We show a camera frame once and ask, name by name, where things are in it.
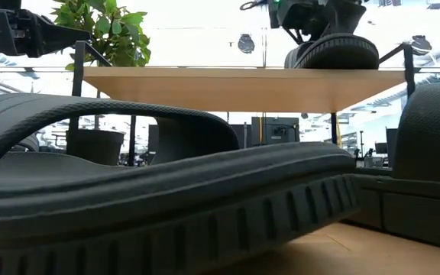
wooden shelf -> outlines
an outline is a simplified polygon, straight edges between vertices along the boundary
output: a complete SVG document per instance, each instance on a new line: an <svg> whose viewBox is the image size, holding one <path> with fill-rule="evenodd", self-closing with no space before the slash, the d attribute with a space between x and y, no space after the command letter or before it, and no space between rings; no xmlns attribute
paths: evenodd
<svg viewBox="0 0 440 275"><path fill-rule="evenodd" d="M209 275L436 275L440 248L334 224Z"/></svg>
<svg viewBox="0 0 440 275"><path fill-rule="evenodd" d="M210 112L341 111L405 82L403 72L86 67L112 99Z"/></svg>

black slide sandal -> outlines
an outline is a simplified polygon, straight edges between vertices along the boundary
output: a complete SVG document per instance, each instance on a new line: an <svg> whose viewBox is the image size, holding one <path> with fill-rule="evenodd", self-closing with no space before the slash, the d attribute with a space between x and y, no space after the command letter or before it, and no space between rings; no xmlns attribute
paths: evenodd
<svg viewBox="0 0 440 275"><path fill-rule="evenodd" d="M170 152L147 168L107 167L62 154L6 153L45 125L97 113L159 117L157 157L164 148ZM176 140L162 134L184 132L178 129L192 134ZM198 134L217 144L202 144L195 140ZM353 183L345 176L354 172L354 161L335 145L236 149L230 126L203 112L0 95L0 274L198 273L358 210ZM26 173L28 163L32 169ZM37 173L36 163L42 168Z"/></svg>
<svg viewBox="0 0 440 275"><path fill-rule="evenodd" d="M395 153L393 171L357 170L361 212L348 221L440 246L440 83L417 86Z"/></svg>
<svg viewBox="0 0 440 275"><path fill-rule="evenodd" d="M36 134L31 134L18 142L11 150L14 151L33 151L38 152L40 149L39 142Z"/></svg>
<svg viewBox="0 0 440 275"><path fill-rule="evenodd" d="M366 38L353 34L329 34L306 49L294 68L303 69L378 69L379 53Z"/></svg>

cable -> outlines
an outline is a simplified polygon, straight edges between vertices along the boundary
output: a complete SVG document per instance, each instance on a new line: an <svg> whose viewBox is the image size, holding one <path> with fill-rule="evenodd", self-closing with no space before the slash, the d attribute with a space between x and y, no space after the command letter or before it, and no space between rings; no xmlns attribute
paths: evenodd
<svg viewBox="0 0 440 275"><path fill-rule="evenodd" d="M336 131L337 131L337 146L340 148L342 146L341 141L341 128L339 127L339 117L335 117L335 125L336 125Z"/></svg>
<svg viewBox="0 0 440 275"><path fill-rule="evenodd" d="M267 130L267 120L266 120L266 112L263 112L263 139L267 142L266 130Z"/></svg>
<svg viewBox="0 0 440 275"><path fill-rule="evenodd" d="M241 11L247 11L257 6L266 5L266 4L267 4L267 0L249 1L242 4L239 9Z"/></svg>

black machine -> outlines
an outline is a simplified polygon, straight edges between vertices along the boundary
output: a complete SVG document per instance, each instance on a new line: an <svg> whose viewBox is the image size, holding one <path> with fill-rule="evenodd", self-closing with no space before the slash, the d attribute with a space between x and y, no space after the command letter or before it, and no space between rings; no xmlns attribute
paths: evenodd
<svg viewBox="0 0 440 275"><path fill-rule="evenodd" d="M298 118L252 118L252 146L294 141L299 141Z"/></svg>
<svg viewBox="0 0 440 275"><path fill-rule="evenodd" d="M271 28L285 29L302 44L302 34L316 41L327 34L354 33L366 12L362 1L368 0L257 0L242 5L241 10L267 5Z"/></svg>
<svg viewBox="0 0 440 275"><path fill-rule="evenodd" d="M0 53L40 57L90 39L87 31L56 26L44 16L21 9L21 0L0 0Z"/></svg>

plant pot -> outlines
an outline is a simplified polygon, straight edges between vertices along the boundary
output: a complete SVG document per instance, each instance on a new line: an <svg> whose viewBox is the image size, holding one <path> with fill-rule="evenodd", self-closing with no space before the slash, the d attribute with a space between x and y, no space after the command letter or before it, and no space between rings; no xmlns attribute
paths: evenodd
<svg viewBox="0 0 440 275"><path fill-rule="evenodd" d="M94 163L117 165L123 137L123 133L114 131L79 129L69 154Z"/></svg>

